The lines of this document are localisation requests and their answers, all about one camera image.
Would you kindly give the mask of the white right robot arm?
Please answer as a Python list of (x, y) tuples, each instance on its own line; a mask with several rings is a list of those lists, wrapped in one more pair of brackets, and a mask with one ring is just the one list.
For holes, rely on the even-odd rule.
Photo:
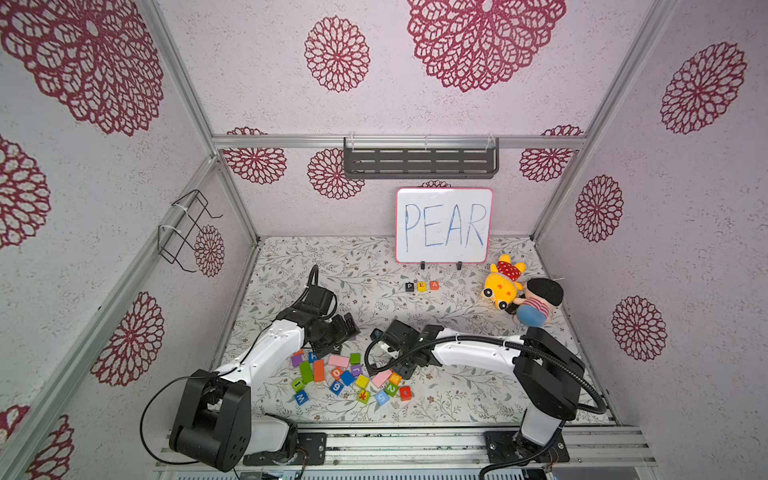
[(440, 325), (417, 331), (401, 321), (371, 334), (363, 354), (367, 371), (403, 371), (418, 367), (465, 366), (511, 374), (527, 395), (519, 429), (509, 440), (487, 440), (488, 470), (525, 466), (552, 458), (566, 423), (591, 407), (580, 402), (583, 392), (597, 411), (606, 405), (584, 379), (584, 363), (547, 331), (530, 327), (519, 336), (494, 337), (460, 333)]

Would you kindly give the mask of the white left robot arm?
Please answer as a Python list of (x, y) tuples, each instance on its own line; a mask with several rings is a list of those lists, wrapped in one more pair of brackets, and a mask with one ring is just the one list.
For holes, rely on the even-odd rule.
[(303, 347), (322, 359), (359, 333), (351, 314), (336, 312), (333, 292), (307, 287), (244, 353), (213, 371), (199, 369), (185, 379), (169, 448), (222, 472), (233, 470), (245, 456), (294, 459), (300, 447), (297, 427), (276, 415), (255, 417), (255, 389)]

